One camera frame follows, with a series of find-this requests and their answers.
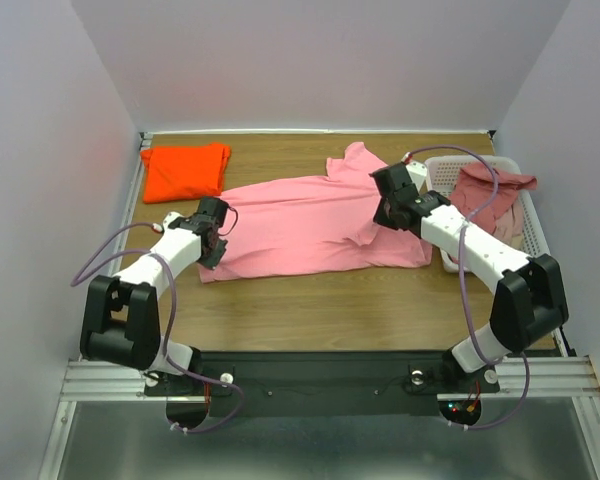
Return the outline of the pink t-shirt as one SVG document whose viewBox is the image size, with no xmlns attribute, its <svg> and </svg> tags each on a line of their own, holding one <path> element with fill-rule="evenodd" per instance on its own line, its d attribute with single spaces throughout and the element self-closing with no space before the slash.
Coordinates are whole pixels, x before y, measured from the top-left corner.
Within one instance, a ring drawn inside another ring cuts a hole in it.
<svg viewBox="0 0 600 480">
<path fill-rule="evenodd" d="M 429 243 L 373 221 L 380 196 L 371 174 L 385 165 L 355 142 L 327 159 L 323 175 L 226 191 L 234 228 L 218 266 L 200 268 L 201 282 L 428 266 Z"/>
</svg>

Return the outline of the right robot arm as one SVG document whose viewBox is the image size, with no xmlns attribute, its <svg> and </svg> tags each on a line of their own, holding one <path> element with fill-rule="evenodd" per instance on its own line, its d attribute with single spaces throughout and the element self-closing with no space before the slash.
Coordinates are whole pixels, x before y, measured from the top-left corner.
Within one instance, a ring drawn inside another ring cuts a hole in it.
<svg viewBox="0 0 600 480">
<path fill-rule="evenodd" d="M 550 255 L 532 257 L 470 222 L 436 191 L 421 194 L 411 164 L 370 174 L 380 202 L 373 221 L 408 231 L 452 254 L 459 271 L 468 269 L 493 294 L 488 323 L 469 326 L 469 336 L 447 350 L 440 366 L 443 384 L 462 390 L 483 367 L 520 354 L 569 318 L 559 263 Z"/>
</svg>

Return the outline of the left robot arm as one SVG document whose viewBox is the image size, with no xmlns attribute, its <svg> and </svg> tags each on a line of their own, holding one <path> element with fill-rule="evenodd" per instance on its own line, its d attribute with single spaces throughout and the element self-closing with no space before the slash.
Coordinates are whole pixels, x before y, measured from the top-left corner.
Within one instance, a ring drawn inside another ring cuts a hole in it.
<svg viewBox="0 0 600 480">
<path fill-rule="evenodd" d="M 148 250 L 135 249 L 138 259 L 120 271 L 99 275 L 89 259 L 71 280 L 73 286 L 89 283 L 81 355 L 137 370 L 159 392 L 207 395 L 210 384 L 202 381 L 200 351 L 161 332 L 159 299 L 169 292 L 175 311 L 177 276 L 194 264 L 207 270 L 218 266 L 227 247 L 220 229 L 231 210 L 218 197 L 204 197 L 190 216 L 170 212 L 160 223 L 138 222 L 112 234 L 105 245 L 135 227 L 147 227 L 160 239 Z"/>
</svg>

